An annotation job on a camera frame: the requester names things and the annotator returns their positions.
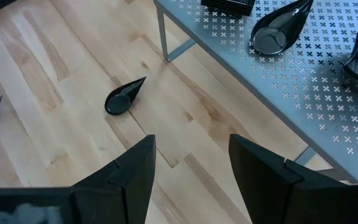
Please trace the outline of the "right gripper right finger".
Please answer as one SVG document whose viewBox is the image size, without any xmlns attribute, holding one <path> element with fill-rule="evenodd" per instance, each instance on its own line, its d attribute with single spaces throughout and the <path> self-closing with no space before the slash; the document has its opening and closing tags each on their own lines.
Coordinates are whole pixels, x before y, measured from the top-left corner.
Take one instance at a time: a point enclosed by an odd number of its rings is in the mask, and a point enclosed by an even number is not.
<svg viewBox="0 0 358 224">
<path fill-rule="evenodd" d="M 358 185 L 347 185 L 238 135 L 232 171 L 253 224 L 358 224 Z"/>
</svg>

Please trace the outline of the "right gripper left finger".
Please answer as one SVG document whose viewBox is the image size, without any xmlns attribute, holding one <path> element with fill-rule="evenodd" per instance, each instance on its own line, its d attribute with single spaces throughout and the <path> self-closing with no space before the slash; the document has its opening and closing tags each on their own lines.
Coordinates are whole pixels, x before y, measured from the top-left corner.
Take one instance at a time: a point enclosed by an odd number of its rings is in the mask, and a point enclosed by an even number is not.
<svg viewBox="0 0 358 224">
<path fill-rule="evenodd" d="M 145 224 L 156 165 L 155 135 L 147 135 L 73 186 L 75 224 Z"/>
</svg>

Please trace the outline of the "grey perforated metal shelf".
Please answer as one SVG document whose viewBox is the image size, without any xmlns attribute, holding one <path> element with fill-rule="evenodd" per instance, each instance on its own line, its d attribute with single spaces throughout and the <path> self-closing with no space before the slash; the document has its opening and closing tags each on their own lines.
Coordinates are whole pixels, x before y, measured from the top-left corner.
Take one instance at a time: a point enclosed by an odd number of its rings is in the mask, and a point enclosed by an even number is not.
<svg viewBox="0 0 358 224">
<path fill-rule="evenodd" d="M 159 26 L 165 17 L 189 39 L 171 61 L 198 44 L 304 140 L 297 157 L 306 164 L 319 154 L 327 174 L 358 183 L 358 93 L 342 85 L 342 66 L 358 30 L 358 0 L 314 0 L 298 40 L 273 56 L 250 43 L 256 22 L 295 0 L 255 0 L 248 17 L 209 11 L 201 0 L 154 0 Z"/>
</svg>

